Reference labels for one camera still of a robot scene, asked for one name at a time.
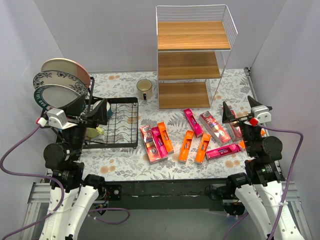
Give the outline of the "orange toothpaste box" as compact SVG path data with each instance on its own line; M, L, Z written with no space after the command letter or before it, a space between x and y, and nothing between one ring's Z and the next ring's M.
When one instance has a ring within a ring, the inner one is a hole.
M200 144L199 144L199 148L195 157L195 163L196 164L202 164L206 155L206 151L208 148L208 145L210 143L211 140L211 135L204 133L202 135Z
M186 163L191 147L191 143L194 137L194 132L191 130L188 130L184 136L184 140L181 146L180 154L179 154L179 162Z
M157 124L161 138L163 140L163 144L168 154L174 153L173 144L169 138L167 127L164 122L160 122Z
M260 134L261 134L262 137L264 137L266 135L266 132L265 132L265 130L263 128L261 129ZM241 147L242 151L244 151L246 149L245 143L244 143L243 140L241 142L239 142L238 145Z

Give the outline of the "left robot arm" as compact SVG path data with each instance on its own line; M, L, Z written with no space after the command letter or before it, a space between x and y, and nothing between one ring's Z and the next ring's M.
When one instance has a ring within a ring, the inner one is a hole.
M41 240L76 240L95 200L106 196L105 179L98 175L83 178L84 163L80 157L87 125L67 116L79 117L85 95L47 111L48 125L58 129L55 143L43 151L46 168L52 171L50 199L40 234Z

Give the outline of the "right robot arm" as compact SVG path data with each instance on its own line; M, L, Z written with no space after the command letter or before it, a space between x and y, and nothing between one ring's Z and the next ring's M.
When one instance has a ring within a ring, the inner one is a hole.
M251 96L247 99L251 110L242 117L235 117L227 103L222 103L222 122L239 126L251 158L245 161L245 172L228 176L227 195L242 202L262 240L301 240L303 236L286 202L290 182L282 185L276 166L282 159L283 143L275 136L261 135L264 124L272 120L272 107Z

